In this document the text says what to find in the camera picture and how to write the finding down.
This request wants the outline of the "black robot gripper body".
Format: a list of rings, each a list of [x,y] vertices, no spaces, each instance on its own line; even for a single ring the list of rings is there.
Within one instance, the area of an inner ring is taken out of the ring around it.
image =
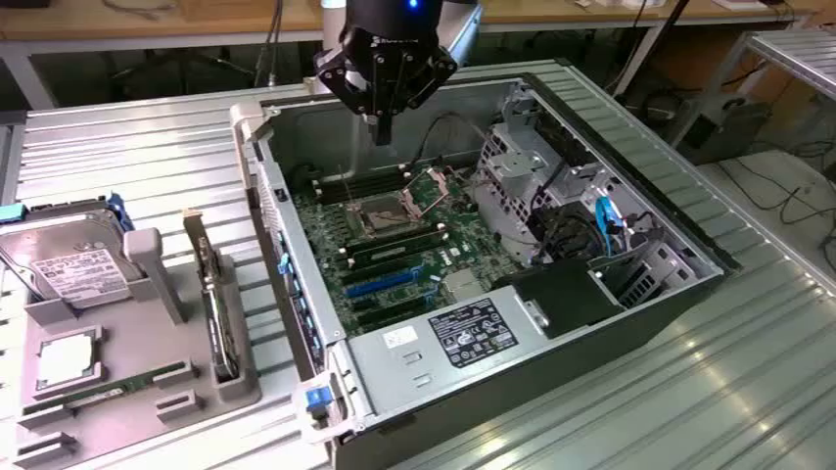
[[[375,91],[390,96],[406,50],[441,46],[441,1],[350,1],[343,49]]]

